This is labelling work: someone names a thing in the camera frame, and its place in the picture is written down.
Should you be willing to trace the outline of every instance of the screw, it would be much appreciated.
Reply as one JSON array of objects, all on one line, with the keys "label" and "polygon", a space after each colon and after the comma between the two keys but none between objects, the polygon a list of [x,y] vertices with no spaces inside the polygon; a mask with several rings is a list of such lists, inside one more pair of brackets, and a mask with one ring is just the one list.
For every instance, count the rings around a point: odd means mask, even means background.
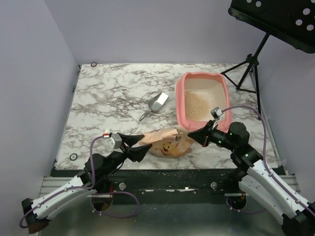
[{"label": "screw", "polygon": [[126,184],[125,183],[120,183],[119,184],[119,189],[124,191],[124,189],[126,188]]},{"label": "screw", "polygon": [[216,189],[218,187],[216,182],[212,182],[210,186],[212,189]]},{"label": "screw", "polygon": [[78,154],[73,153],[73,154],[70,155],[70,160],[71,161],[75,161],[76,159],[78,159]]}]

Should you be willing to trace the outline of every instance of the pink litter box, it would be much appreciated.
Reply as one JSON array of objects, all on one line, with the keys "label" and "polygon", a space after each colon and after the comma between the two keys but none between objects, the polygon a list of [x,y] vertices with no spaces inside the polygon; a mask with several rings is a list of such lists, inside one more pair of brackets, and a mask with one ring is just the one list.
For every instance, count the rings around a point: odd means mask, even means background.
[{"label": "pink litter box", "polygon": [[[197,72],[186,73],[175,85],[177,121],[186,130],[202,128],[213,119],[211,110],[221,110],[230,106],[230,100],[221,74]],[[218,125],[227,132],[232,123],[232,113],[228,110]]]}]

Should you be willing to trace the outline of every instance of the marble surface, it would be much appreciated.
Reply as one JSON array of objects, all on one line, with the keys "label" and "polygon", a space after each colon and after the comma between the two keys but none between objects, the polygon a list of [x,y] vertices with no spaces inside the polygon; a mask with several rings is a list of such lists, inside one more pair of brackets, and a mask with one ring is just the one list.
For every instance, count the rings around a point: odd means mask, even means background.
[{"label": "marble surface", "polygon": [[[175,83],[186,72],[220,73],[232,64],[101,64],[96,67],[83,65],[75,90],[63,140],[57,157],[56,169],[82,169],[89,158],[91,140],[110,130],[113,133],[139,134],[153,130],[175,127]],[[228,73],[234,81],[239,81],[245,67]],[[237,91],[226,80],[231,106],[247,104],[256,107],[256,95]],[[249,76],[242,88],[252,89]],[[163,91],[170,97],[157,114],[139,122],[147,110],[147,101]],[[263,129],[257,116],[245,109],[232,110],[234,121],[245,124],[250,132],[250,144],[262,153]],[[107,155],[103,141],[96,142],[94,152]],[[193,151],[178,159],[155,157],[148,153],[142,162],[126,161],[122,169],[206,169],[235,168],[230,151],[214,144],[203,148],[195,143]],[[70,160],[76,153],[78,159]],[[273,147],[268,139],[267,160],[272,167],[277,166]]]}]

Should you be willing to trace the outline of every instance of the black tripod stand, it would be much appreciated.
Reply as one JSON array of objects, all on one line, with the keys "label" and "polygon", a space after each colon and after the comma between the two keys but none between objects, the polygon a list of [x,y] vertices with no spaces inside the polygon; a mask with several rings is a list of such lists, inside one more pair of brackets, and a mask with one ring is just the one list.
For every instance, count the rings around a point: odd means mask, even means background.
[{"label": "black tripod stand", "polygon": [[[254,56],[252,56],[252,54],[248,54],[247,55],[247,58],[244,62],[222,72],[221,74],[224,75],[232,84],[235,85],[236,87],[236,90],[240,90],[240,91],[246,91],[246,92],[253,92],[253,93],[256,93],[257,94],[257,104],[258,104],[258,112],[259,114],[261,114],[261,107],[260,107],[260,96],[259,96],[259,83],[258,83],[258,70],[257,70],[257,66],[259,65],[259,62],[258,62],[258,55],[259,53],[261,52],[263,46],[265,45],[267,39],[269,38],[270,34],[265,34],[264,38],[262,39],[259,47],[257,48]],[[240,82],[238,84],[236,84],[234,81],[232,81],[227,75],[226,73],[231,71],[231,70],[234,70],[235,68],[237,67],[240,67],[241,65],[244,65],[245,63],[249,63],[244,75],[242,76]],[[256,83],[256,91],[254,90],[248,90],[248,89],[243,89],[241,88],[245,78],[247,77],[248,73],[250,72],[250,70],[253,68],[254,70],[254,75],[255,75],[255,83]]]}]

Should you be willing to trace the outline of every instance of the cat food bag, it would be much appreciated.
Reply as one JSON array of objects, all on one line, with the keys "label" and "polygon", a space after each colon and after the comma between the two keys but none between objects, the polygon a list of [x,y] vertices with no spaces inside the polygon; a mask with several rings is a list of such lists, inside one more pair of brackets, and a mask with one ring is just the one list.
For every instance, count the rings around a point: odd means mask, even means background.
[{"label": "cat food bag", "polygon": [[192,151],[194,140],[181,126],[145,133],[139,145],[152,144],[149,152],[160,157],[178,158]]}]

